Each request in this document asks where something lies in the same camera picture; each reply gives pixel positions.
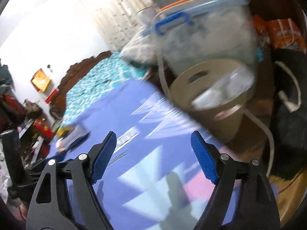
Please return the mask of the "cluttered metal shelf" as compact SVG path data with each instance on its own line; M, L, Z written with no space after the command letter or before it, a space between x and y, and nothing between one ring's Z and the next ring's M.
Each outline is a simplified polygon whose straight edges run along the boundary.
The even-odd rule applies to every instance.
M55 133L45 120L42 108L26 99L19 103L10 94L1 95L1 132L16 130L18 151L25 166L46 158Z

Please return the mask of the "blue patterned tablecloth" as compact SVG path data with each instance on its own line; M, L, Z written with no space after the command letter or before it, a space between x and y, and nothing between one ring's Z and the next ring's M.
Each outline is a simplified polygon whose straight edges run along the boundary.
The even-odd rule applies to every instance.
M192 150L194 131L233 156L145 81L126 81L92 103L73 124L84 126L89 136L65 159L87 153L110 131L116 134L115 152L94 185L114 229L194 228L214 189Z

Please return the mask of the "beige checked folded blanket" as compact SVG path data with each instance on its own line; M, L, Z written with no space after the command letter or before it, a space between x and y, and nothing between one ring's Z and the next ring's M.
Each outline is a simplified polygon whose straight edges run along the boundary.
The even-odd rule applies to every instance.
M146 65L158 65L157 48L151 34L144 36L141 28L122 48L120 58L127 62Z

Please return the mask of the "red yellow wall calendar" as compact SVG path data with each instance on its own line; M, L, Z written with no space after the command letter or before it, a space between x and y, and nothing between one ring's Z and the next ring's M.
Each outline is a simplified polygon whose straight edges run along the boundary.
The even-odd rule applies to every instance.
M42 69L34 73L30 82L46 104L50 104L59 91Z

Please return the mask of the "teal white patterned duvet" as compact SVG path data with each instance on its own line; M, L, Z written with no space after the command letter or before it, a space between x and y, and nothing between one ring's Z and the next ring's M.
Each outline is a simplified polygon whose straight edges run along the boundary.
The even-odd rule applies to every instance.
M105 96L125 81L143 80L150 66L137 62L128 62L116 51L110 57L99 61L66 94L66 110L62 126L71 124L89 106Z

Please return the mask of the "orange plastic bag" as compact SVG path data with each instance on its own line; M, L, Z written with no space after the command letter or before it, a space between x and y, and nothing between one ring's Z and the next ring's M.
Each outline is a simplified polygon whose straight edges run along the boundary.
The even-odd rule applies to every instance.
M252 21L262 46L267 45L273 49L289 49L306 54L306 43L292 19L266 22L260 16L255 15Z

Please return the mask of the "beige round trash bin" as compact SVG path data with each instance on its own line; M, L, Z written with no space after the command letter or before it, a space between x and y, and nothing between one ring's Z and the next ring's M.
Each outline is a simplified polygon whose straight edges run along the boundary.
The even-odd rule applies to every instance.
M241 61L211 59L190 67L170 86L172 102L220 142L234 139L252 93L254 73Z

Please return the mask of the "grey white squeeze tube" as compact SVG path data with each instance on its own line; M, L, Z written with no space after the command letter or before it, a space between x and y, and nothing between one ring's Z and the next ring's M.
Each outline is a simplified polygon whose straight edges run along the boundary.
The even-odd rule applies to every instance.
M90 133L83 125L63 127L63 130L63 134L56 142L57 153L65 152L79 146Z

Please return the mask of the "brown yellow cigarette box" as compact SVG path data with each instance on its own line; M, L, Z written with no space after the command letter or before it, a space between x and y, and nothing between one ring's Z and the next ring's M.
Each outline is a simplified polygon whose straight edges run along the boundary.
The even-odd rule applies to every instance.
M74 129L74 127L72 126L63 126L63 127L60 127L57 132L56 132L56 135L58 138L62 138L64 137L67 133L69 133L70 131L72 131Z

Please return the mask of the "black bag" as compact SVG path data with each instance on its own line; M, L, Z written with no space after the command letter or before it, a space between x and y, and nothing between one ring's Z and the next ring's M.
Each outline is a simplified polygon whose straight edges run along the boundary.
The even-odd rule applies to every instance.
M270 174L291 180L306 169L306 54L276 49L271 59L275 91L270 123L274 139Z

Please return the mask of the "beige floral curtain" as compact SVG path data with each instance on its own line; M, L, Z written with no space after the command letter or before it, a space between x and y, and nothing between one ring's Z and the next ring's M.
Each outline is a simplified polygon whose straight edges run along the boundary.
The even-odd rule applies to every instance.
M98 0L98 25L112 51L121 50L143 27L137 13L152 4L152 0Z

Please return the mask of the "carved wooden headboard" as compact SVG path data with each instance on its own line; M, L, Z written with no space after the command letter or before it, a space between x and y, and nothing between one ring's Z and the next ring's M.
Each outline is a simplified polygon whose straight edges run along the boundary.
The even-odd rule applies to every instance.
M61 79L55 95L51 96L49 112L55 121L61 120L64 116L67 108L66 96L68 91L101 60L107 59L111 55L111 51L104 51L96 57L92 56L69 67L65 76Z

